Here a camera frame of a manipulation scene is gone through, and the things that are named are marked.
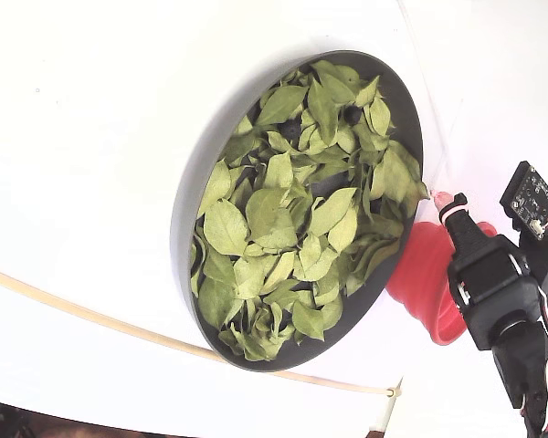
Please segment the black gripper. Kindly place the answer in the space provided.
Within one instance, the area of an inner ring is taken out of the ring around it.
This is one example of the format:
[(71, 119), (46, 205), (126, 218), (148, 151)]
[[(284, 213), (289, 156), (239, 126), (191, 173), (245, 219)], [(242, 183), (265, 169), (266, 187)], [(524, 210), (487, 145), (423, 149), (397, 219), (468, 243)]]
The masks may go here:
[(440, 223), (454, 246), (450, 293), (479, 350), (489, 350), (511, 324), (539, 318), (538, 283), (518, 247), (487, 236), (469, 215), (464, 193), (433, 191)]

